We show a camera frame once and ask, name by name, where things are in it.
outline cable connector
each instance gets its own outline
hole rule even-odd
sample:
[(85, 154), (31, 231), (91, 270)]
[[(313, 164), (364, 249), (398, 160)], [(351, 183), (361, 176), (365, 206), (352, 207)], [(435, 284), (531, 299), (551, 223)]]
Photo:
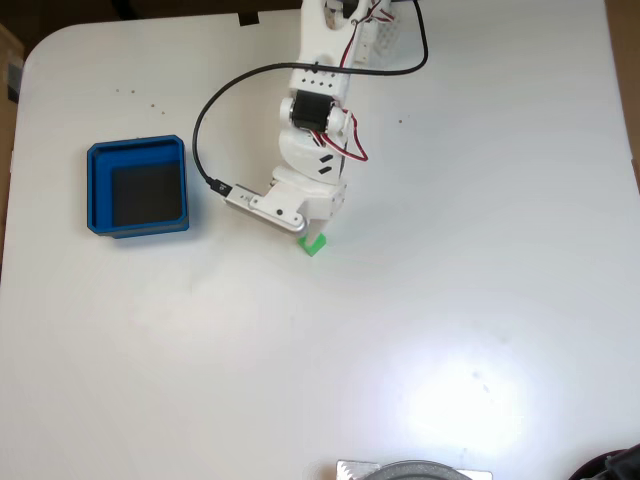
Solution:
[(227, 185), (223, 181), (214, 179), (214, 178), (207, 178), (207, 183), (211, 187), (211, 190), (213, 190), (216, 193), (219, 193), (225, 198), (229, 195), (229, 193), (231, 192), (231, 189), (233, 188), (231, 187), (231, 185)]

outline black stripe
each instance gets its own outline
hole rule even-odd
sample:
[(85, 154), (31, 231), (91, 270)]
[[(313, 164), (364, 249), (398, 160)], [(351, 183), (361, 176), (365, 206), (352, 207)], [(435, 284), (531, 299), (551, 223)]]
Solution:
[(239, 13), (238, 20), (240, 21), (241, 27), (245, 27), (247, 25), (258, 25), (260, 23), (258, 12)]

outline floor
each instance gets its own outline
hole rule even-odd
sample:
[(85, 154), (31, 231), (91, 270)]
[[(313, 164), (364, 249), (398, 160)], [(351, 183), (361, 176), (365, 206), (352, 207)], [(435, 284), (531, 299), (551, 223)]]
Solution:
[(4, 0), (0, 24), (27, 54), (45, 37), (69, 25), (216, 13), (299, 8), (302, 0)]

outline blue plastic tray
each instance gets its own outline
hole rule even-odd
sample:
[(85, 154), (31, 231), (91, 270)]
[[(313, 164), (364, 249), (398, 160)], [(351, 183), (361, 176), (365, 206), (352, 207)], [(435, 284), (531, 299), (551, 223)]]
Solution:
[(114, 238), (188, 229), (182, 140), (169, 135), (91, 147), (87, 225), (98, 235)]

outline round object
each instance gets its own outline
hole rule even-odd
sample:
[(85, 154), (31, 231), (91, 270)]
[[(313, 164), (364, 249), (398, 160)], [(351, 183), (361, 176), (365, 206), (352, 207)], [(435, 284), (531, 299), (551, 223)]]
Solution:
[(366, 480), (469, 480), (469, 477), (446, 465), (415, 460), (386, 465)]

